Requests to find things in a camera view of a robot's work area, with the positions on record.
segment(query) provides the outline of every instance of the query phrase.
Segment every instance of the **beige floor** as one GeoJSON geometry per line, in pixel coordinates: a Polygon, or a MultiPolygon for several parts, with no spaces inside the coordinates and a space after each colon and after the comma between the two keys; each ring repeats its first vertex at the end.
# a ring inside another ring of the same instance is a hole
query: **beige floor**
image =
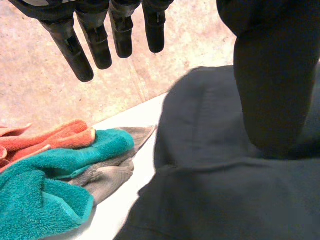
{"type": "Polygon", "coordinates": [[[75,118],[93,125],[165,93],[194,67],[232,64],[235,37],[220,20],[215,2],[176,0],[166,12],[166,45],[159,54],[148,49],[140,7],[132,17],[133,55],[128,59],[117,57],[107,18],[113,60],[107,70],[94,66],[76,21],[95,74],[91,82],[81,83],[49,33],[0,0],[0,126],[33,123],[29,132],[35,133],[75,118]]]}

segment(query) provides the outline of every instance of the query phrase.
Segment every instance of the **gray towel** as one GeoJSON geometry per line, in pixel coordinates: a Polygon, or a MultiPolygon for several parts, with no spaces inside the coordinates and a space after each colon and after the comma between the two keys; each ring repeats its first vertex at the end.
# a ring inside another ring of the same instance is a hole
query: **gray towel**
{"type": "Polygon", "coordinates": [[[88,190],[94,197],[94,205],[98,205],[110,197],[133,175],[134,156],[156,130],[156,126],[149,127],[120,127],[132,135],[134,148],[125,154],[92,165],[84,173],[69,181],[88,190]]]}

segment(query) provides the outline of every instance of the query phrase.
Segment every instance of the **teal towel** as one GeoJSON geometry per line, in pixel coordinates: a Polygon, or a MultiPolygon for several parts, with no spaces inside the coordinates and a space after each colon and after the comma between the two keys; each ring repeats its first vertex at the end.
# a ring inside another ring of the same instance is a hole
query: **teal towel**
{"type": "Polygon", "coordinates": [[[99,130],[90,147],[49,150],[8,168],[0,175],[0,239],[37,240],[78,228],[89,219],[94,199],[53,178],[75,177],[133,147],[129,133],[99,130]]]}

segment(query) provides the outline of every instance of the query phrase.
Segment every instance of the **white surface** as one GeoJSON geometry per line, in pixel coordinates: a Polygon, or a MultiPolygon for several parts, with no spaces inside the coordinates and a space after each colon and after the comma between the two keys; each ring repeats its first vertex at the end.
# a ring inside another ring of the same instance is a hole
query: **white surface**
{"type": "MultiPolygon", "coordinates": [[[[117,127],[147,127],[157,125],[166,94],[156,97],[117,116],[98,123],[97,130],[117,127]]],[[[90,220],[78,229],[47,240],[113,240],[125,223],[128,213],[138,199],[138,191],[155,174],[154,146],[156,133],[135,156],[133,176],[112,196],[92,211],[90,220]]]]}

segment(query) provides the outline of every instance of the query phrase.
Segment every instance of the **dark gray cloth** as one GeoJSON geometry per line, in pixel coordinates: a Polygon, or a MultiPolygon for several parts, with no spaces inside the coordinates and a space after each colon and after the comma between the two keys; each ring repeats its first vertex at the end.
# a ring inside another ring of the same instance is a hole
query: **dark gray cloth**
{"type": "Polygon", "coordinates": [[[198,68],[167,95],[156,174],[116,240],[319,240],[320,74],[302,135],[271,158],[248,138],[232,66],[198,68]]]}

